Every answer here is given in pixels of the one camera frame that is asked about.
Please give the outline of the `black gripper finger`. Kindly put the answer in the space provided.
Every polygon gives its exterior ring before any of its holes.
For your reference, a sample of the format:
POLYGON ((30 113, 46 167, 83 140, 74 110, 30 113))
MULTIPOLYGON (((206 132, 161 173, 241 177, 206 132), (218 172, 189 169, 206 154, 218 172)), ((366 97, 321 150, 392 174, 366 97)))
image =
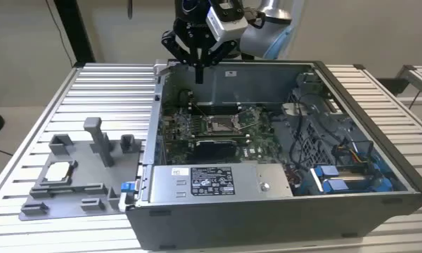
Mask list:
POLYGON ((177 42, 177 33, 174 30, 166 31, 162 36, 162 44, 170 51, 173 56, 182 64, 189 64, 195 68, 195 83, 201 83, 201 60, 198 54, 198 48, 195 44, 195 34, 191 30, 186 31, 186 41, 190 47, 187 52, 181 44, 177 42))
POLYGON ((211 50, 211 42, 206 42, 202 47, 199 63, 199 84, 203 84, 205 68, 217 65, 237 47, 237 41, 223 42, 218 48, 211 50))

